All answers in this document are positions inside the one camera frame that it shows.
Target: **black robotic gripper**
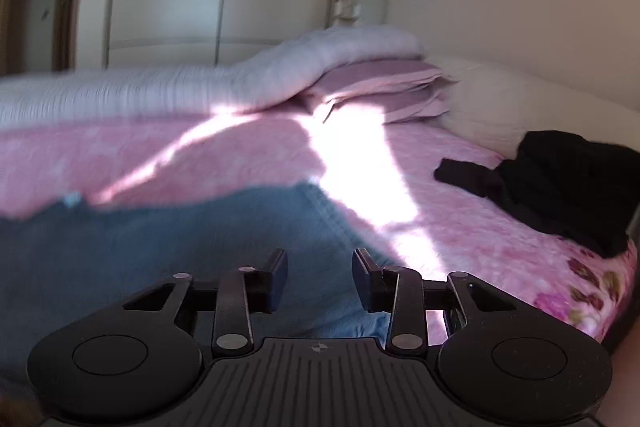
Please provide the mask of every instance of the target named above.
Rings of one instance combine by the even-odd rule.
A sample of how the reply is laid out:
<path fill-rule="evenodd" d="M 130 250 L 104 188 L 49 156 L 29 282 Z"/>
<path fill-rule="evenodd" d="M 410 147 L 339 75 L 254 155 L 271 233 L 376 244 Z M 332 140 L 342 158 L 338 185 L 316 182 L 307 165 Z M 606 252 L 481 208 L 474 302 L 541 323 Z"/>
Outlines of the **black robotic gripper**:
<path fill-rule="evenodd" d="M 380 269 L 353 252 L 364 309 L 391 313 L 374 339 L 265 339 L 250 314 L 276 311 L 287 255 L 216 282 L 175 274 L 41 340 L 27 371 L 45 427 L 564 426 L 590 414 L 611 381 L 592 338 L 466 273 L 446 282 Z M 429 346 L 425 310 L 448 339 Z M 215 311 L 208 346 L 198 312 Z"/>

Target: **pink pillowcase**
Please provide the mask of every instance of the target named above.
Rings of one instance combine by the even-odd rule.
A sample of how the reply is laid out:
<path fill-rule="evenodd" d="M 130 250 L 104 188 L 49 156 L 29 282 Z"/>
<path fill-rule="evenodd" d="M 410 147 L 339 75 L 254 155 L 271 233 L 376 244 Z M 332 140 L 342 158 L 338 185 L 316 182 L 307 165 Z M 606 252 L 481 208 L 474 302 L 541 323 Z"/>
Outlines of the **pink pillowcase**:
<path fill-rule="evenodd" d="M 346 103 L 376 106 L 385 123 L 428 118 L 447 111 L 444 89 L 450 80 L 421 60 L 375 60 L 325 73 L 300 92 L 300 100 L 319 120 Z"/>

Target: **bed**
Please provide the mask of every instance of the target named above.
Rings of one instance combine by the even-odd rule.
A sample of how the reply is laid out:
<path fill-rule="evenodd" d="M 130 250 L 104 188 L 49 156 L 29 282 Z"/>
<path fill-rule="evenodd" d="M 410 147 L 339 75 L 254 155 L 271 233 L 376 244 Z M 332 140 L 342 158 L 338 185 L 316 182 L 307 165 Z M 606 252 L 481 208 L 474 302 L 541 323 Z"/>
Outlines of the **bed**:
<path fill-rule="evenodd" d="M 449 121 L 440 124 L 385 125 L 377 108 L 358 104 L 323 122 L 298 102 L 286 102 L 240 115 L 107 114 L 23 125 L 0 133 L 0 212 L 26 217 L 77 195 L 100 208 L 167 206 L 311 181 L 367 244 L 423 278 L 468 271 L 601 341 L 628 305 L 635 244 L 629 240 L 624 253 L 602 259 L 437 182 L 433 171 L 444 157 L 489 168 L 503 159 L 442 128 L 448 123 L 461 136 L 469 128 L 460 125 L 468 111 L 451 103 Z M 509 155 L 505 142 L 501 146 L 493 149 Z M 428 321 L 430 343 L 443 342 L 440 314 L 429 313 Z"/>

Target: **blue cloth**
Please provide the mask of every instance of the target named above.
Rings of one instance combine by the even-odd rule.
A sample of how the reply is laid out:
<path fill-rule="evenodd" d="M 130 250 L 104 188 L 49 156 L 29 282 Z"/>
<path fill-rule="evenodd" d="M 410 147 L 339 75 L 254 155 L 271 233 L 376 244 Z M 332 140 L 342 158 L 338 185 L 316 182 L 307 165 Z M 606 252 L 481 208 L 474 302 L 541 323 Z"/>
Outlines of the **blue cloth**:
<path fill-rule="evenodd" d="M 26 221 L 0 219 L 0 386 L 24 385 L 28 354 L 51 331 L 177 272 L 209 280 L 259 267 L 275 248 L 289 255 L 289 278 L 278 311 L 252 315 L 256 339 L 382 340 L 388 315 L 367 314 L 351 280 L 351 252 L 362 246 L 308 184 L 171 208 L 60 202 Z"/>

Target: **pink bedsheet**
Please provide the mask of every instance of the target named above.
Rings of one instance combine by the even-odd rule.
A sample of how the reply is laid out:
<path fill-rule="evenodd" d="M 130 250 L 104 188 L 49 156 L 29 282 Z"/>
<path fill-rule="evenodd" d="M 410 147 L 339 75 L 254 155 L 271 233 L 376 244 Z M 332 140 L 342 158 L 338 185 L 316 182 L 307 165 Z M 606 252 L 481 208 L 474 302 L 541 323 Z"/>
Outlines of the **pink bedsheet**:
<path fill-rule="evenodd" d="M 433 179 L 444 156 L 493 168 L 496 153 L 424 123 L 383 126 L 366 110 L 326 124 L 287 107 L 9 132 L 0 134 L 0 153 L 0 212 L 14 217 L 70 192 L 94 204 L 139 206 L 315 181 L 363 239 L 426 279 L 468 271 L 597 340 L 633 284 L 631 243 L 601 259 Z M 442 342 L 440 314 L 429 323 L 430 343 Z"/>

